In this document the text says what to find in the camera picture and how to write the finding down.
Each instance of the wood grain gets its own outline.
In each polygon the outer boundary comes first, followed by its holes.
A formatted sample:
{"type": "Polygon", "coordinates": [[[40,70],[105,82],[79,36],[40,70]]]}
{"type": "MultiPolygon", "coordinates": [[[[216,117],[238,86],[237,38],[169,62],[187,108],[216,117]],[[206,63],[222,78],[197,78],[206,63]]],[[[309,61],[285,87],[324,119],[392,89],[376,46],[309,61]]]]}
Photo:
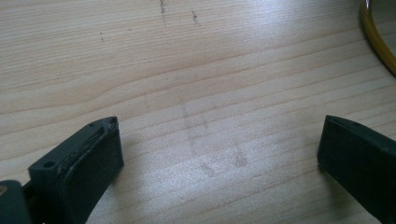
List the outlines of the wood grain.
{"type": "MultiPolygon", "coordinates": [[[[396,50],[396,4],[374,18],[396,50]]],[[[0,177],[120,120],[88,223],[377,223],[317,167],[325,115],[396,139],[360,1],[2,1],[0,177]]]]}

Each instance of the yellow cable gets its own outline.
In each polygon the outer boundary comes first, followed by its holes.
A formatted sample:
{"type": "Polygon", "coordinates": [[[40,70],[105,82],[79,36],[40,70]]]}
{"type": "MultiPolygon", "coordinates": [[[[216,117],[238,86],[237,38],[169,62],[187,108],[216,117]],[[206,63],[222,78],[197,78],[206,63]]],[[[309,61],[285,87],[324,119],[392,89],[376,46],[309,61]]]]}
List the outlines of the yellow cable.
{"type": "Polygon", "coordinates": [[[370,0],[362,0],[361,2],[361,20],[363,22],[363,28],[376,54],[382,60],[382,63],[394,76],[396,76],[396,58],[375,28],[372,16],[372,4],[373,1],[370,0]]]}

